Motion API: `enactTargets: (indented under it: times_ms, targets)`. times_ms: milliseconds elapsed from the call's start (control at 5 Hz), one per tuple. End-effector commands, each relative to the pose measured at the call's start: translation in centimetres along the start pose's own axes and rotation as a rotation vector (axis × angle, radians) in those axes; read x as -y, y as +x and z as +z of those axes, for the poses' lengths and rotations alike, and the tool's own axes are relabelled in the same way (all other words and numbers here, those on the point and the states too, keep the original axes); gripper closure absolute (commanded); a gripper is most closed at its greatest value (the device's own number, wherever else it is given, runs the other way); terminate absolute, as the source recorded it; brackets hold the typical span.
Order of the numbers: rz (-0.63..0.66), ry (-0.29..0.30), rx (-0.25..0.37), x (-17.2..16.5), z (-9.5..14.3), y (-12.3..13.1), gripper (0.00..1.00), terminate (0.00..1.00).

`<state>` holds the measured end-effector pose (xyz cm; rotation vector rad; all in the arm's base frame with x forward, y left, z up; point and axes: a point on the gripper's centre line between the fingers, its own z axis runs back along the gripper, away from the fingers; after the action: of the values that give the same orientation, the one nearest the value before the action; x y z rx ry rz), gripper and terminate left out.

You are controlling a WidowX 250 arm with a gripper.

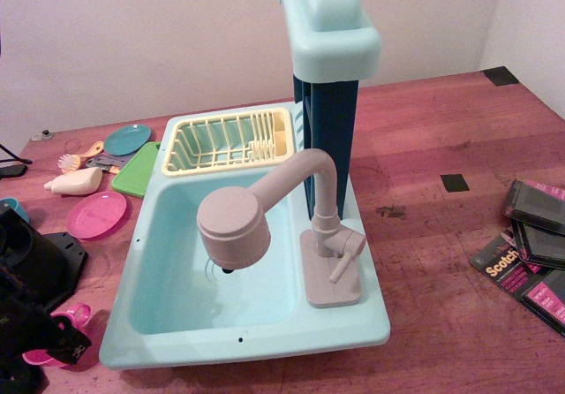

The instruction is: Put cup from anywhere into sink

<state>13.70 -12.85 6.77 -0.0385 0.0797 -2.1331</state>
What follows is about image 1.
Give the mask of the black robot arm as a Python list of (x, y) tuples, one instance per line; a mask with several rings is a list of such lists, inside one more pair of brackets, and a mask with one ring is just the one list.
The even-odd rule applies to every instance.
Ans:
[(1, 391), (35, 393), (41, 367), (75, 365), (92, 342), (89, 306), (57, 311), (75, 292), (88, 254), (66, 232), (42, 235), (1, 205)]

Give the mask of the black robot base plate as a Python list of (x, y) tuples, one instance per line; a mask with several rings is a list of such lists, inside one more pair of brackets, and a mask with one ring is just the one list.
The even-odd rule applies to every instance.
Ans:
[(76, 292), (88, 253), (68, 232), (50, 233), (42, 237), (54, 253), (55, 260), (48, 264), (48, 289), (40, 304), (45, 310), (52, 312)]

